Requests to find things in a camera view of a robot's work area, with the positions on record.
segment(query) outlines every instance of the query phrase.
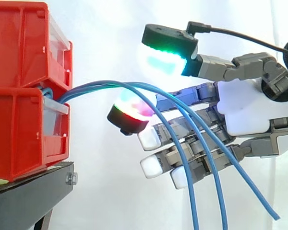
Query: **blue wire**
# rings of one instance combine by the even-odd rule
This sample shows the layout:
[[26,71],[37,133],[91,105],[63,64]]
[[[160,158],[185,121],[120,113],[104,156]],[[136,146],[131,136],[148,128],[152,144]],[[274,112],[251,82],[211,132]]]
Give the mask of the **blue wire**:
[[192,129],[194,130],[194,132],[196,133],[200,143],[202,144],[208,161],[210,163],[211,166],[211,170],[212,170],[212,174],[214,176],[215,179],[215,184],[216,184],[216,193],[217,193],[217,197],[219,200],[219,206],[220,206],[220,211],[221,211],[221,218],[222,218],[222,226],[223,226],[223,230],[227,230],[228,229],[228,223],[227,223],[227,215],[226,215],[226,208],[225,208],[225,202],[224,202],[224,197],[223,197],[223,192],[222,192],[222,186],[221,186],[221,181],[220,181],[220,177],[216,168],[216,164],[215,161],[212,157],[210,148],[207,145],[207,142],[205,141],[203,135],[201,134],[199,128],[196,126],[196,124],[194,123],[194,121],[190,118],[190,116],[180,107],[178,106],[178,110],[181,112],[181,114],[187,119],[187,121],[190,123]]
[[106,85],[97,85],[97,86],[87,86],[87,87],[84,87],[83,89],[72,89],[72,90],[69,90],[68,92],[66,92],[63,96],[61,96],[57,101],[59,103],[66,103],[67,101],[75,98],[75,97],[79,97],[83,94],[86,94],[86,93],[90,93],[90,92],[95,92],[95,91],[98,91],[98,90],[105,90],[105,89],[109,89],[110,87],[106,86]]
[[51,88],[42,89],[42,93],[44,96],[48,96],[49,98],[53,98],[53,91]]
[[[112,80],[110,80],[110,81],[109,80],[101,80],[101,81],[95,81],[95,82],[92,82],[92,83],[88,83],[86,85],[82,85],[82,86],[77,87],[74,91],[71,90],[71,91],[67,92],[66,94],[64,94],[61,97],[61,100],[63,100],[64,98],[68,98],[74,92],[78,92],[78,93],[79,92],[83,92],[86,89],[86,87],[87,88],[88,87],[92,87],[93,88],[94,86],[100,86],[100,85],[103,85],[103,84],[117,85],[117,83],[118,83],[117,81],[112,81]],[[158,94],[168,98],[173,103],[179,105],[182,109],[184,109],[186,112],[188,112],[193,119],[195,119],[198,123],[200,123],[200,125],[207,132],[207,134],[211,137],[211,139],[221,148],[221,150],[227,156],[227,158],[232,163],[232,165],[234,165],[234,167],[237,169],[237,171],[243,177],[245,182],[248,184],[248,186],[255,193],[255,195],[257,196],[259,201],[262,203],[264,208],[267,210],[267,212],[274,218],[274,220],[280,219],[279,215],[272,209],[272,207],[267,202],[267,200],[265,199],[263,194],[260,192],[260,190],[254,184],[254,182],[251,180],[251,178],[248,176],[248,174],[244,171],[244,169],[240,166],[240,164],[236,160],[236,158],[232,155],[232,153],[228,150],[228,148],[224,145],[224,143],[214,134],[214,132],[212,132],[210,130],[210,128],[207,126],[207,124],[204,122],[204,120],[199,115],[197,115],[197,113],[195,113],[193,110],[191,110],[185,103],[183,103],[179,99],[175,98],[173,95],[170,95],[170,94],[164,92],[163,90],[156,88],[153,85],[149,85],[149,84],[146,84],[146,83],[143,84],[143,83],[140,83],[140,82],[130,82],[130,85],[132,85],[132,86],[134,86],[136,88],[141,88],[141,89],[144,89],[144,90],[148,90],[148,91],[151,91],[151,92],[158,93]]]
[[192,174],[191,174],[191,170],[189,167],[189,163],[188,160],[184,154],[183,148],[179,142],[179,140],[177,139],[174,130],[172,129],[172,127],[169,125],[169,123],[167,122],[167,120],[164,118],[164,116],[162,115],[162,113],[153,105],[153,103],[147,99],[142,93],[140,93],[138,90],[136,90],[134,87],[126,84],[126,83],[122,83],[122,82],[118,82],[118,81],[111,81],[112,85],[117,85],[123,88],[126,88],[130,91],[132,91],[133,93],[137,94],[145,103],[147,103],[149,105],[149,107],[151,107],[151,109],[154,111],[154,113],[159,117],[159,119],[164,123],[165,127],[168,129],[168,132],[170,133],[173,142],[175,143],[177,150],[179,152],[180,158],[182,160],[182,164],[184,167],[184,170],[186,172],[186,177],[187,177],[187,182],[188,182],[188,189],[189,189],[189,195],[190,195],[190,204],[191,204],[191,212],[192,212],[192,219],[193,219],[193,228],[194,230],[199,230],[199,226],[198,226],[198,218],[197,218],[197,211],[196,211],[196,202],[195,202],[195,194],[194,194],[194,187],[193,187],[193,180],[192,180]]

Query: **white backdrop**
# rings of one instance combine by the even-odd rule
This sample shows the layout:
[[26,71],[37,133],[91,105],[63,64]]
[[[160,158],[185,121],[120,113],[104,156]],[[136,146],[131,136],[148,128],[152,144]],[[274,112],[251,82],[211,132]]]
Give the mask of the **white backdrop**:
[[[166,90],[177,90],[202,83],[203,80],[195,78],[166,79],[145,74],[137,51],[147,23],[184,29],[193,20],[237,30],[270,43],[276,38],[282,40],[282,46],[288,41],[288,37],[283,37],[288,29],[282,29],[286,21],[279,14],[281,11],[277,11],[283,0],[272,4],[274,11],[269,0],[47,2],[52,16],[74,44],[74,86],[96,80],[122,80],[144,81]],[[200,34],[197,38],[201,54],[228,59],[251,52],[275,55],[271,50],[226,35]],[[191,230],[188,192],[176,190],[169,175],[145,179],[139,161],[151,153],[142,150],[136,136],[125,137],[107,121],[118,93],[116,90],[96,92],[70,102],[69,160],[75,161],[79,183],[54,208],[50,230]],[[271,204],[277,184],[276,210],[284,220],[275,229],[288,230],[288,200],[284,200],[284,194],[288,197],[288,193],[282,189],[288,186],[283,182],[288,178],[286,163],[288,160],[275,163],[274,159],[245,159],[242,165]],[[235,169],[223,170],[220,177],[229,229],[271,230],[271,218]],[[213,178],[206,177],[194,187],[200,229],[221,229]]]

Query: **red plastic bin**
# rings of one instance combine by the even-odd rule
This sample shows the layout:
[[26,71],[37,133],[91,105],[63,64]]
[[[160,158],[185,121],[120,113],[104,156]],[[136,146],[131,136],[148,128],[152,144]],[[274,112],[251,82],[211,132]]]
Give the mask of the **red plastic bin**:
[[43,2],[0,1],[0,87],[72,88],[72,44]]
[[12,182],[68,156],[69,107],[38,89],[0,88],[0,179]]

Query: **black shelf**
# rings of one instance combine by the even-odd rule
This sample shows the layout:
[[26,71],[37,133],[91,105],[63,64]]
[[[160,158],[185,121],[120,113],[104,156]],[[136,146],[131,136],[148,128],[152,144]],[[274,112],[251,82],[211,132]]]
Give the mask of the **black shelf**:
[[27,230],[51,214],[73,185],[66,179],[74,172],[73,162],[61,162],[38,175],[0,185],[0,230]]

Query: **bolt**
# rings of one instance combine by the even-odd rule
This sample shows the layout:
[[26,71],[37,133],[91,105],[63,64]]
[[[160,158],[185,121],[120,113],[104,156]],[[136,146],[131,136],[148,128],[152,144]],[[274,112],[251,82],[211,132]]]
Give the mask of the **bolt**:
[[66,176],[66,184],[76,185],[78,183],[78,173],[69,172]]

